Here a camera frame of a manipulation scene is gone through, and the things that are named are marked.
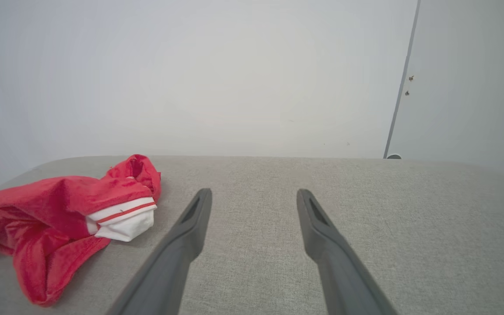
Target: white wall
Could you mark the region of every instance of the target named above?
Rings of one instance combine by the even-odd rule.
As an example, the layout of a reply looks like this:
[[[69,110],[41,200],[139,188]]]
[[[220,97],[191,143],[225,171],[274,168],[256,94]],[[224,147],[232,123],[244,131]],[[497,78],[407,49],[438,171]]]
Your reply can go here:
[[[422,0],[390,150],[504,173],[504,1]]]
[[[415,8],[0,0],[0,183],[87,155],[380,158]]]

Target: gray couch cushion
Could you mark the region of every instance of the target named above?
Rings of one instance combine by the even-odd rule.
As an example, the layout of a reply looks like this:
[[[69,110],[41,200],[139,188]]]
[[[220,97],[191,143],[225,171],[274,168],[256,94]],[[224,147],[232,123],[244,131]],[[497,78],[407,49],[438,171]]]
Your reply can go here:
[[[1,188],[62,175],[101,177],[124,156],[34,168]],[[296,191],[310,189],[400,314],[504,314],[504,176],[406,160],[151,156],[162,172],[155,224],[112,241],[50,309],[30,305],[0,255],[0,314],[106,313],[202,187],[213,208],[181,314],[324,314],[302,244]]]

